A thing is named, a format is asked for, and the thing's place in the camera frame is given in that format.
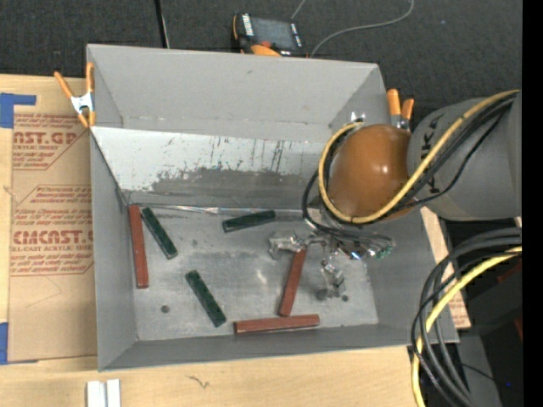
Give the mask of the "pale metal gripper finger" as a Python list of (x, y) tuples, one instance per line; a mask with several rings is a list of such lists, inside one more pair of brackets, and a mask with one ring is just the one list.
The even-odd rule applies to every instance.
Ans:
[(344, 273), (333, 263), (323, 261), (321, 267), (325, 287), (319, 291), (319, 299), (340, 298), (346, 290)]
[(284, 252), (297, 253), (303, 248), (306, 248), (305, 240), (296, 233), (274, 234), (269, 238), (268, 252), (274, 260), (280, 260)]

